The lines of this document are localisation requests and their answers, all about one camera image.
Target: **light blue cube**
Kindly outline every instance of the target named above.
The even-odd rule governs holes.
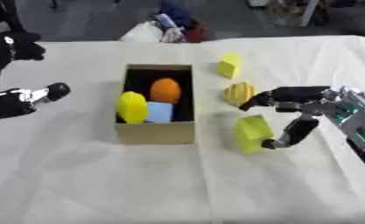
[[[149,101],[148,115],[145,121],[150,123],[170,123],[172,121],[172,104]]]

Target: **yellow block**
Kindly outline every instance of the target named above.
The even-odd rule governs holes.
[[[246,82],[232,84],[223,92],[223,99],[236,107],[241,106],[256,94],[256,89]]]
[[[219,73],[229,79],[234,78],[241,70],[242,57],[228,52],[219,63]]]
[[[247,116],[236,121],[235,140],[242,153],[263,151],[262,141],[272,137],[273,132],[261,115]]]
[[[141,94],[130,91],[121,95],[116,112],[126,123],[142,123],[148,115],[148,104]]]

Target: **white tablecloth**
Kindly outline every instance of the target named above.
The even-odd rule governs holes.
[[[65,99],[0,121],[0,223],[365,223],[365,166],[324,118],[303,143],[243,155],[235,120],[263,114],[281,134],[297,115],[238,111],[232,83],[351,84],[365,90],[365,38],[241,38],[199,45],[44,43],[46,60],[16,62],[0,89],[69,84]],[[216,73],[224,53],[242,73]],[[125,65],[193,64],[196,145],[126,146],[114,130]]]

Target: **yellow ball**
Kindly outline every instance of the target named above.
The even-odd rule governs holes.
[[[173,79],[156,80],[151,86],[151,100],[153,102],[177,103],[180,95],[179,84]]]

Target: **open box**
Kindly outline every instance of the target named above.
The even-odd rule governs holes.
[[[172,122],[126,123],[116,115],[116,133],[123,144],[193,144],[194,98],[192,66],[127,65],[123,93],[133,91],[150,101],[151,85],[161,78],[172,78],[181,88],[179,102],[173,106]]]

